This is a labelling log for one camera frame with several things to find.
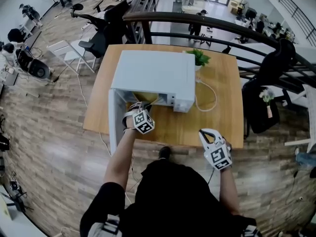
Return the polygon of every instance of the white chair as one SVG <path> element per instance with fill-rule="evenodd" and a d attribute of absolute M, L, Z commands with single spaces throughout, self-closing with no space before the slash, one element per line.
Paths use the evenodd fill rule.
<path fill-rule="evenodd" d="M 56 44 L 47 46 L 47 49 L 52 52 L 59 60 L 61 60 L 63 63 L 67 65 L 71 70 L 73 70 L 77 75 L 79 75 L 79 69 L 81 64 L 87 65 L 88 68 L 92 72 L 94 72 L 93 67 L 95 64 L 96 58 L 94 57 L 93 60 L 86 61 L 84 58 L 85 49 L 81 46 L 79 46 L 80 41 L 86 41 L 89 42 L 90 38 L 84 38 L 79 39 L 76 41 L 73 41 L 71 43 L 68 43 L 66 40 L 62 40 Z M 67 61 L 70 60 L 76 60 L 79 59 L 77 68 L 73 68 L 71 64 L 69 64 Z"/>
<path fill-rule="evenodd" d="M 308 144 L 307 152 L 312 148 L 312 146 L 316 143 L 316 89 L 310 87 L 309 85 L 304 84 L 304 91 L 299 93 L 295 98 L 291 99 L 291 101 L 295 101 L 301 97 L 306 95 L 307 98 L 307 107 L 310 118 L 310 138 L 305 140 L 291 141 L 285 142 L 285 146 L 295 146 Z"/>

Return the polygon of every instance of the potted plant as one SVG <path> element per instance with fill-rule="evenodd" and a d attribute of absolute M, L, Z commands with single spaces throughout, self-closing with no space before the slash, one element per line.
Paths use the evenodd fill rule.
<path fill-rule="evenodd" d="M 260 95 L 260 98 L 262 98 L 263 102 L 265 102 L 267 104 L 267 112 L 268 112 L 268 118 L 272 118 L 272 111 L 270 108 L 270 102 L 271 100 L 273 100 L 275 98 L 275 95 L 273 93 L 273 91 L 269 88 L 263 90 Z"/>
<path fill-rule="evenodd" d="M 201 50 L 193 49 L 192 51 L 187 51 L 187 53 L 194 54 L 196 56 L 196 71 L 198 71 L 202 66 L 208 64 L 210 57 L 204 55 Z"/>

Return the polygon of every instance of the wooden floor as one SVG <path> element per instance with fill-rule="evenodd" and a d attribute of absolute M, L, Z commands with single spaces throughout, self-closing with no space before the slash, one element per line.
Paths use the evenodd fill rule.
<path fill-rule="evenodd" d="M 85 12 L 92 13 L 98 1 L 84 0 Z M 102 8 L 109 4 L 115 2 L 104 0 Z M 43 23 L 43 33 L 35 46 L 43 50 L 41 60 L 54 68 L 57 75 L 64 65 L 46 51 L 46 45 L 63 39 L 80 39 L 85 20 L 72 19 L 69 10 L 60 11 L 57 7 L 48 12 Z M 96 73 L 82 67 L 79 78 L 88 101 Z M 78 78 L 67 69 L 55 84 L 27 77 L 19 78 L 18 84 L 39 91 L 40 97 L 25 96 L 22 91 L 8 87 L 1 96 L 0 106 L 4 107 L 6 117 L 4 129 L 12 136 L 11 150 L 5 153 L 5 180 L 8 181 L 11 171 L 16 172 L 28 193 L 26 204 L 34 209 L 27 211 L 28 216 L 49 236 L 59 233 L 62 227 L 78 230 L 81 216 L 102 185 L 109 161 L 100 135 L 82 129 L 86 106 Z M 281 230 L 306 223 L 315 209 L 316 180 L 310 179 L 309 171 L 295 163 L 294 148 L 283 145 L 288 140 L 307 138 L 308 116 L 298 116 L 282 107 L 279 110 L 280 125 L 260 135 L 251 134 L 244 149 L 232 153 L 242 212 L 257 220 L 264 236 L 276 236 Z M 103 138 L 108 143 L 108 136 Z M 136 142 L 135 174 L 133 177 L 130 173 L 127 186 L 132 201 L 137 187 L 135 179 L 141 178 L 141 171 L 157 158 L 160 148 L 161 145 Z M 211 167 L 203 157 L 202 148 L 173 149 L 175 162 L 191 166 L 209 179 Z M 297 169 L 300 170 L 292 188 Z M 210 188 L 218 193 L 218 173 L 213 176 Z M 68 230 L 64 233 L 79 236 Z"/>

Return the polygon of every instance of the black office chair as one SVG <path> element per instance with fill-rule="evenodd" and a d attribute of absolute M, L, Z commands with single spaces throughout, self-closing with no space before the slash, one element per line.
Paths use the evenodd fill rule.
<path fill-rule="evenodd" d="M 96 27 L 97 31 L 90 41 L 80 41 L 79 46 L 91 52 L 96 58 L 100 58 L 105 54 L 109 45 L 122 44 L 122 37 L 124 35 L 127 39 L 130 39 L 127 25 L 123 21 L 123 15 L 128 8 L 127 1 L 123 0 L 115 6 L 108 6 L 105 10 L 104 19 L 99 19 L 91 15 L 75 13 L 76 10 L 83 9 L 82 4 L 75 4 L 71 8 L 73 10 L 71 16 L 90 20 L 90 23 Z"/>
<path fill-rule="evenodd" d="M 273 32 L 276 34 L 281 29 L 282 29 L 282 25 L 280 23 L 277 23 L 276 27 L 273 28 Z"/>
<path fill-rule="evenodd" d="M 247 120 L 245 138 L 249 136 L 250 127 L 254 133 L 261 133 L 279 123 L 275 100 L 270 102 L 273 117 L 268 118 L 267 104 L 259 94 L 266 89 L 263 85 L 276 84 L 282 73 L 289 70 L 289 64 L 295 54 L 294 45 L 286 39 L 281 39 L 278 49 L 264 58 L 259 73 L 243 86 L 243 111 Z"/>
<path fill-rule="evenodd" d="M 25 36 L 26 33 L 21 33 L 19 29 L 15 28 L 10 30 L 7 37 L 10 42 L 22 43 Z"/>
<path fill-rule="evenodd" d="M 260 34 L 263 33 L 264 27 L 265 27 L 265 23 L 263 23 L 262 21 L 259 21 L 257 23 L 256 32 L 258 32 Z"/>

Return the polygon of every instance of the wooden table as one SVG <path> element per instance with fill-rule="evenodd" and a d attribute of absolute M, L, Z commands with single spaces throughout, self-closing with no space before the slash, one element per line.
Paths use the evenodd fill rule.
<path fill-rule="evenodd" d="M 84 129 L 109 134 L 108 91 L 122 50 L 182 52 L 191 48 L 153 44 L 110 45 L 94 83 Z M 151 116 L 156 121 L 156 127 L 148 134 L 139 134 L 139 139 L 171 145 L 202 146 L 198 131 L 212 128 L 218 130 L 234 148 L 243 147 L 243 109 L 237 60 L 234 56 L 218 52 L 204 50 L 204 53 L 211 57 L 210 63 L 201 68 L 197 76 L 215 90 L 217 106 L 210 112 L 200 112 L 194 104 L 188 113 L 174 112 L 171 107 L 153 106 Z M 196 84 L 196 95 L 201 109 L 214 105 L 214 94 L 203 84 Z"/>

